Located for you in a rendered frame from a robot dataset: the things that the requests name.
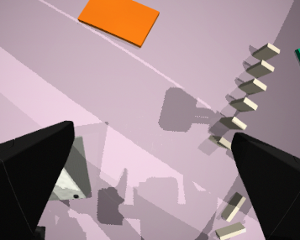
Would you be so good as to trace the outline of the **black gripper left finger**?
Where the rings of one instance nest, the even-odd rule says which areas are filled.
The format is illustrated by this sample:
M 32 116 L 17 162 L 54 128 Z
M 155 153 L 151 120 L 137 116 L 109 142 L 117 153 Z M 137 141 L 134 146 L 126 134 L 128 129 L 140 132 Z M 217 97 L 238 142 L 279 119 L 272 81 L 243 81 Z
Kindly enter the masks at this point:
M 75 139 L 62 121 L 0 143 L 0 240 L 31 240 Z

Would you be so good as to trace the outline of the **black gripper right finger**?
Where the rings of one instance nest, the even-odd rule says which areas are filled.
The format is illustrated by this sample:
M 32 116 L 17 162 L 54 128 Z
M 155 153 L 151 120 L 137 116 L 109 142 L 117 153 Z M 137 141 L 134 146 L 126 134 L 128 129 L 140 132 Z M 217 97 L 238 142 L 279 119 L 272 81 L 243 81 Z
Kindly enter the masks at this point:
M 234 162 L 266 240 L 300 240 L 300 158 L 235 133 Z

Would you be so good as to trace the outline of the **orange flat rectangular block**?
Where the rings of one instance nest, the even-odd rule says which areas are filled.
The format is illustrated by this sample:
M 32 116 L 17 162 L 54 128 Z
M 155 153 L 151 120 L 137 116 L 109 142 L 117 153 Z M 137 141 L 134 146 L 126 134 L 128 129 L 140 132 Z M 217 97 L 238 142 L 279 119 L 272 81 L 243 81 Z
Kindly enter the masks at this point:
M 157 16 L 159 11 L 132 0 L 89 0 L 78 21 L 142 48 Z

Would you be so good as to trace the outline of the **grey domino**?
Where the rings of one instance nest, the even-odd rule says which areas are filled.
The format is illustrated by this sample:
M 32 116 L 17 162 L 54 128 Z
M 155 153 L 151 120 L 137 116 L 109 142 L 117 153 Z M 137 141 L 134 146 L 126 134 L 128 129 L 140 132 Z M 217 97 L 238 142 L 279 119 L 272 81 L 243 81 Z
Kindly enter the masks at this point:
M 268 65 L 267 62 L 261 60 L 261 62 L 255 63 L 253 66 L 249 66 L 249 68 L 247 68 L 247 73 L 248 75 L 258 79 L 261 78 L 261 76 L 267 76 L 268 73 L 273 72 L 273 69 L 275 69 L 273 66 Z
M 235 235 L 241 234 L 242 232 L 247 232 L 245 226 L 242 226 L 240 222 L 236 222 L 228 227 L 220 228 L 215 231 L 215 235 L 218 235 L 218 239 L 224 240 L 232 238 Z
M 234 107 L 238 111 L 255 111 L 257 109 L 257 104 L 254 104 L 248 97 L 241 97 L 241 99 L 233 100 L 230 103 L 231 107 Z
M 254 52 L 252 56 L 254 56 L 258 60 L 267 61 L 271 59 L 272 56 L 279 55 L 280 50 L 276 48 L 276 46 L 272 46 L 271 44 L 267 43 L 266 45 L 259 48 L 257 51 Z
M 208 137 L 208 140 L 211 140 L 212 143 L 217 144 L 219 147 L 227 149 L 227 150 L 231 150 L 231 143 L 229 143 L 229 141 L 227 139 L 224 139 L 224 137 L 221 136 L 210 136 Z
M 247 127 L 237 117 L 221 117 L 220 122 L 230 130 L 245 130 Z
M 225 206 L 224 211 L 222 211 L 222 216 L 224 216 L 225 221 L 231 222 L 231 219 L 234 218 L 235 214 L 237 214 L 242 202 L 245 201 L 245 198 L 242 197 L 241 194 L 235 192 L 234 197 L 232 197 L 231 201 L 227 206 Z
M 267 86 L 254 78 L 246 83 L 240 83 L 239 89 L 247 93 L 248 96 L 251 96 L 251 94 L 255 94 L 257 92 L 265 92 Z

